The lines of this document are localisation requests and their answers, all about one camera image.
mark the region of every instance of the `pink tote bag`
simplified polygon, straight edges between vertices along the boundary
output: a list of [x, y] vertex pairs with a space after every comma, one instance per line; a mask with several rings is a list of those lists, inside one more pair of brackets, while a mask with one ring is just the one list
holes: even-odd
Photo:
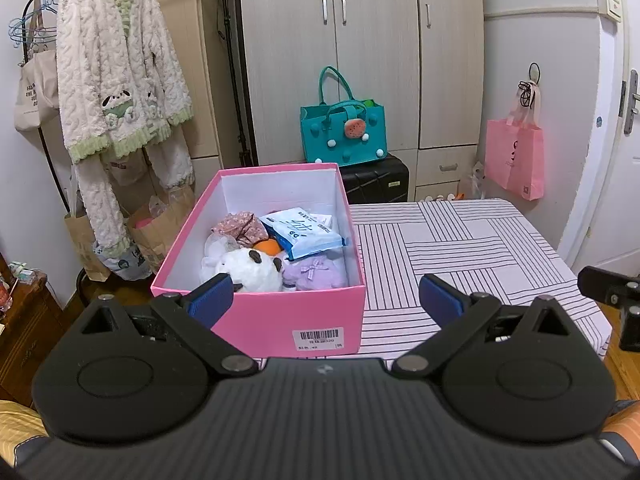
[[518, 89], [516, 101], [506, 119], [488, 121], [484, 174], [504, 189], [526, 200], [545, 193], [544, 133], [540, 119], [540, 88], [533, 81], [531, 107], [520, 105], [525, 88]]

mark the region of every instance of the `drawer handle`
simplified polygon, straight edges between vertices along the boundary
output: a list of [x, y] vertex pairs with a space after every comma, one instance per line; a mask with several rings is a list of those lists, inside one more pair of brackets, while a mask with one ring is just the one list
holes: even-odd
[[440, 166], [440, 171], [456, 171], [458, 169], [458, 164], [451, 164], [450, 166]]
[[27, 351], [24, 353], [24, 357], [22, 358], [22, 362], [20, 363], [20, 368], [24, 368], [24, 365], [27, 364], [27, 361], [31, 358], [33, 351], [36, 349], [37, 344], [38, 342], [34, 341], [31, 343], [31, 346], [27, 348]]

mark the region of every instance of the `wardrobe door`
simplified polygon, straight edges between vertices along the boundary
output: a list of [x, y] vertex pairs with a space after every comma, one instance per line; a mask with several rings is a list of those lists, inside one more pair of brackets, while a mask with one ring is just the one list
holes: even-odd
[[477, 144], [484, 77], [482, 0], [420, 0], [420, 147]]
[[[241, 9], [258, 161], [304, 160], [300, 107], [318, 104], [320, 71], [337, 62], [332, 0], [241, 0]], [[337, 101], [337, 82], [324, 88]]]
[[[356, 99], [385, 107], [389, 151], [418, 147], [417, 0], [334, 0], [338, 65]], [[340, 90], [340, 97], [346, 98]]]

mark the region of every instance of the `panda ear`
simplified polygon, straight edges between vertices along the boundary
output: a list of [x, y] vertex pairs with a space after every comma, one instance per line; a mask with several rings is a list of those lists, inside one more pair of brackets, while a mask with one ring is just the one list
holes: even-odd
[[251, 258], [255, 263], [261, 264], [262, 257], [258, 251], [249, 251], [249, 258]]

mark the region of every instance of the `purple bow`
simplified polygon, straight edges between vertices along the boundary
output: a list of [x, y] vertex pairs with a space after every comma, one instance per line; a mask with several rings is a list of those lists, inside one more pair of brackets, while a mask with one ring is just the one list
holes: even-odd
[[322, 259], [315, 258], [309, 265], [300, 267], [300, 272], [308, 272], [307, 278], [312, 281], [314, 278], [314, 271], [317, 270], [329, 270], [329, 267], [321, 265]]

